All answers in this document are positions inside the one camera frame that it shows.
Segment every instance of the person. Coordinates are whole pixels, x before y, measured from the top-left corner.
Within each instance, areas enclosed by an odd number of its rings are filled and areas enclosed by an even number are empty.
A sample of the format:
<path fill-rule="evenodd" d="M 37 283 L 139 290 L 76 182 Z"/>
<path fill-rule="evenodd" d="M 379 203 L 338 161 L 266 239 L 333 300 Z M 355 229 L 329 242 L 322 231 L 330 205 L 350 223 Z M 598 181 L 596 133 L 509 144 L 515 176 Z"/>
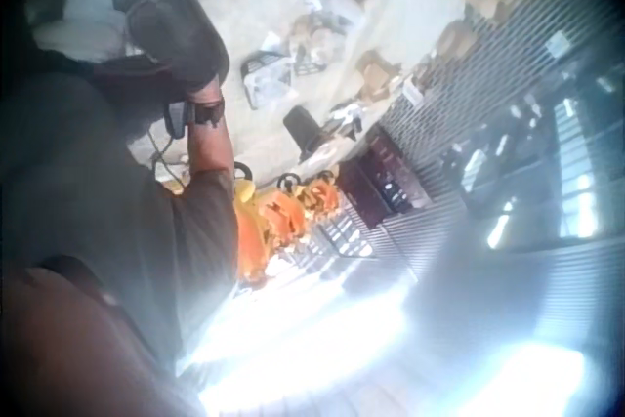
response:
<path fill-rule="evenodd" d="M 170 65 L 190 102 L 222 105 L 223 42 L 186 21 L 157 31 L 169 36 L 150 56 Z M 191 179 L 174 196 L 133 159 L 110 103 L 80 73 L 32 74 L 8 90 L 3 405 L 17 415 L 203 415 L 176 372 L 235 286 L 225 118 L 189 122 Z"/>

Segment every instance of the concrete floor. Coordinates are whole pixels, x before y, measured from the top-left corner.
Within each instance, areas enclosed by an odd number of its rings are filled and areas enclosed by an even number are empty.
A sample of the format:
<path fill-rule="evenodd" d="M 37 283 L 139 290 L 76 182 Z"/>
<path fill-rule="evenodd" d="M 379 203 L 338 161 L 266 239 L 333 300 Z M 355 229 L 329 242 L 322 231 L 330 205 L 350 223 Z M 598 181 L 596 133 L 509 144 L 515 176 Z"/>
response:
<path fill-rule="evenodd" d="M 348 53 L 318 75 L 297 78 L 298 98 L 272 109 L 253 110 L 245 97 L 240 66 L 257 51 L 269 32 L 285 37 L 295 18 L 303 12 L 303 0 L 200 0 L 214 25 L 223 35 L 229 50 L 231 69 L 223 86 L 227 101 L 227 121 L 236 159 L 249 165 L 256 183 L 266 184 L 285 171 L 307 177 L 340 161 L 354 148 L 349 140 L 339 139 L 325 157 L 298 165 L 300 151 L 282 119 L 295 104 L 303 104 L 319 123 L 328 110 L 357 91 L 354 88 L 354 63 L 369 49 L 377 49 L 390 63 L 403 68 L 416 64 L 430 52 L 444 27 L 462 17 L 461 0 L 369 0 L 365 20 L 349 38 Z M 365 129 L 388 109 L 379 102 L 367 110 Z M 164 146 L 168 140 L 163 123 L 156 123 L 152 133 Z M 141 163 L 149 161 L 153 148 L 148 138 L 131 146 Z M 167 161 L 178 162 L 187 153 L 185 141 L 175 142 L 166 153 Z"/>

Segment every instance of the metal grille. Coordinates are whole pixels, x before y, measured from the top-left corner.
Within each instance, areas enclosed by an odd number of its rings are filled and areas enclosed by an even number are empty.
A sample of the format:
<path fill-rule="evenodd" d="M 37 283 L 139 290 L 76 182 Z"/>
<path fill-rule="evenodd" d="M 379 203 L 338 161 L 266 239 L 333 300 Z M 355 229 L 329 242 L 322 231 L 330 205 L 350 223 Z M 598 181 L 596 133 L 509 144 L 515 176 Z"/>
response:
<path fill-rule="evenodd" d="M 435 72 L 423 107 L 416 109 L 406 103 L 392 107 L 382 125 L 422 179 L 435 205 L 385 221 L 370 232 L 368 238 L 376 252 L 407 259 L 417 276 L 444 254 L 465 209 L 440 176 L 440 154 L 453 142 L 462 141 L 496 109 L 522 99 L 539 80 L 555 73 L 560 62 L 547 43 L 556 33 L 565 36 L 571 51 L 606 32 L 622 35 L 625 21 L 618 5 L 615 0 L 521 0 L 499 26 L 477 21 L 478 46 L 462 61 Z M 596 147 L 592 144 L 589 151 L 596 152 Z M 607 185 L 612 192 L 623 189 L 619 175 Z M 622 225 L 620 208 L 615 204 L 612 211 L 617 225 Z"/>
<path fill-rule="evenodd" d="M 558 60 L 546 47 L 554 34 L 574 48 L 622 27 L 614 0 L 522 0 L 500 26 L 477 22 L 477 48 L 435 72 L 422 108 L 398 104 L 382 124 L 419 167 L 554 70 Z"/>

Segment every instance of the orange toy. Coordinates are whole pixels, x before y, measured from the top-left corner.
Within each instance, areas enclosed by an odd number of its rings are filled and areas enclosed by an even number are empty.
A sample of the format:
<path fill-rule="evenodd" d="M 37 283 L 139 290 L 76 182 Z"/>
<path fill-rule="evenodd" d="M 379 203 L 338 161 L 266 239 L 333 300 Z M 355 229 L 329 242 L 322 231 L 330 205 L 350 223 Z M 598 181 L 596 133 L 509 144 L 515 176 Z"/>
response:
<path fill-rule="evenodd" d="M 293 179 L 296 183 L 301 182 L 293 173 L 282 175 L 278 189 L 271 189 L 258 197 L 259 214 L 270 224 L 275 247 L 293 244 L 306 234 L 308 228 L 304 206 L 295 196 Z"/>
<path fill-rule="evenodd" d="M 250 169 L 235 163 L 244 177 L 234 180 L 234 212 L 238 223 L 238 278 L 253 285 L 266 281 L 265 269 L 272 255 L 271 233 L 267 221 L 259 215 L 255 201 L 256 187 Z"/>
<path fill-rule="evenodd" d="M 300 200 L 316 220 L 332 217 L 339 210 L 340 198 L 339 191 L 334 186 L 335 180 L 334 173 L 322 171 L 307 184 L 300 195 Z"/>

